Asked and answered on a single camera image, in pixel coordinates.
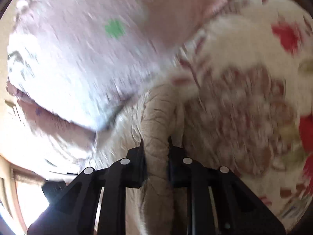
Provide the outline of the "beige cable-knit sweater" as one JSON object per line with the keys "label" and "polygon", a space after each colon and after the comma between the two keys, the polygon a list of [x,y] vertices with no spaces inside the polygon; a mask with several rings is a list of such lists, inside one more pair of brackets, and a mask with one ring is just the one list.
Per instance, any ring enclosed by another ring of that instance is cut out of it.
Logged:
{"label": "beige cable-knit sweater", "polygon": [[109,167],[129,149],[144,143],[148,177],[140,189],[126,190],[126,234],[170,234],[174,196],[167,176],[169,143],[181,145],[184,129],[179,89],[161,84],[123,108],[113,128],[97,133],[90,164]]}

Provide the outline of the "floral bed sheet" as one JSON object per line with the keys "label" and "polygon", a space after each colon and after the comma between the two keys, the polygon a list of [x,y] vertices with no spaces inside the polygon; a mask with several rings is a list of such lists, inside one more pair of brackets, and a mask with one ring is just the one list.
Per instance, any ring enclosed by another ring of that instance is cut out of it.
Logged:
{"label": "floral bed sheet", "polygon": [[291,232],[312,204],[312,17],[293,0],[229,0],[178,55],[194,88],[183,145],[237,174]]}

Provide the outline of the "white blue-floral pillow right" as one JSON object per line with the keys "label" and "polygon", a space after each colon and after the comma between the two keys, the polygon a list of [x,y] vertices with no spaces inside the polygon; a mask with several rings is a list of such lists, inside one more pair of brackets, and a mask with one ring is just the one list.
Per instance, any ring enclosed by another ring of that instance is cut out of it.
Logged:
{"label": "white blue-floral pillow right", "polygon": [[227,0],[19,0],[8,79],[39,106],[93,131]]}

